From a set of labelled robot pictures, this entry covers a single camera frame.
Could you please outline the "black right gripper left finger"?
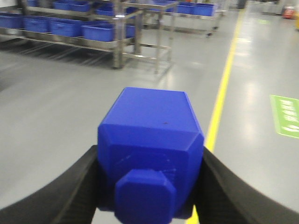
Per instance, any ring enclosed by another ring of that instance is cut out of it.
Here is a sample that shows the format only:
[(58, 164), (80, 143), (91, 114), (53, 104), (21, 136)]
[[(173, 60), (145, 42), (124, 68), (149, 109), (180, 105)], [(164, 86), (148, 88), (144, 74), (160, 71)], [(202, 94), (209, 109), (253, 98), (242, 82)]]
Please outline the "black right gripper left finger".
[(2, 224), (90, 224), (98, 204), (97, 147), (35, 193), (0, 210)]

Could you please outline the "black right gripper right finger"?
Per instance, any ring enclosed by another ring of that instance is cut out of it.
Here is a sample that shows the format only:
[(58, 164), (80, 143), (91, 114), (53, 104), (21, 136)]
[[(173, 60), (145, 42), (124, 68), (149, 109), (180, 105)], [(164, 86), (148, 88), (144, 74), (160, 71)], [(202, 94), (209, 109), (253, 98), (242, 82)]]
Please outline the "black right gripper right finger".
[(201, 224), (297, 224), (298, 212), (264, 195), (206, 147), (193, 197)]

